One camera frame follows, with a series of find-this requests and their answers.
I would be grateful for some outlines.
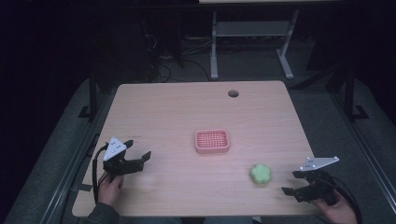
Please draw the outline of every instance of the dark background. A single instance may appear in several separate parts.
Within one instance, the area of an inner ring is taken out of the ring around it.
[[[172,5],[179,2],[146,3]],[[79,9],[86,6],[98,6],[98,2],[5,0],[0,3],[0,222],[7,216],[68,101],[92,70],[115,76],[100,77],[103,83],[109,80],[110,83],[150,82],[153,76],[149,64],[155,59],[145,52],[143,28],[160,35],[162,44],[175,53],[179,50],[179,42],[175,41],[179,37],[210,35],[210,27],[197,25],[198,21],[199,24],[210,22],[210,12],[149,13],[148,17],[154,19],[146,24],[148,27],[141,27],[140,20],[145,12],[131,16],[131,11],[126,11],[114,16],[114,11]],[[309,69],[325,69],[346,55],[352,58],[357,78],[370,87],[394,123],[395,9],[388,2],[375,2],[325,10],[324,17],[312,8],[302,10],[293,36],[313,36],[318,41]],[[126,31],[125,27],[131,24],[133,30]],[[101,48],[92,45],[93,39]],[[134,45],[125,47],[128,39],[133,39]],[[127,68],[114,64],[106,54],[100,53],[102,49],[112,57],[129,58],[134,63]],[[117,83],[103,84],[102,90],[108,91]]]

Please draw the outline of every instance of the sleeve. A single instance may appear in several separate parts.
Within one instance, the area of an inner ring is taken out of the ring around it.
[[[79,224],[113,224],[119,221],[120,215],[114,208],[105,203],[98,203],[90,215],[83,218]]]

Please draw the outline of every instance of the table leg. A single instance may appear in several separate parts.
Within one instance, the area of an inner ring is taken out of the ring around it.
[[[282,65],[283,72],[285,73],[285,76],[287,79],[294,79],[294,75],[291,72],[288,60],[286,59],[286,51],[288,50],[289,47],[289,42],[291,40],[291,36],[293,34],[293,30],[297,21],[299,10],[294,10],[293,15],[291,16],[291,20],[288,26],[288,30],[286,31],[285,35],[285,42],[282,46],[281,49],[277,49],[277,57],[279,58],[280,64]]]

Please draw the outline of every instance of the hole in table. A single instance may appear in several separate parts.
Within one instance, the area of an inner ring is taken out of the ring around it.
[[[234,90],[228,91],[228,95],[229,95],[230,97],[233,97],[233,98],[238,97],[239,91],[234,91]]]

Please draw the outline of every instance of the metal bracket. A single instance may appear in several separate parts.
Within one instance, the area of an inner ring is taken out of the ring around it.
[[[123,150],[126,150],[127,146],[125,146],[119,139],[116,137],[111,137],[110,143],[108,144],[106,154],[103,158],[104,161],[108,161],[111,158],[120,154]]]
[[[319,168],[328,166],[330,164],[333,164],[335,162],[340,161],[338,157],[333,157],[333,158],[306,158],[306,162],[303,166],[300,167],[301,171],[312,171],[312,170],[317,170]]]

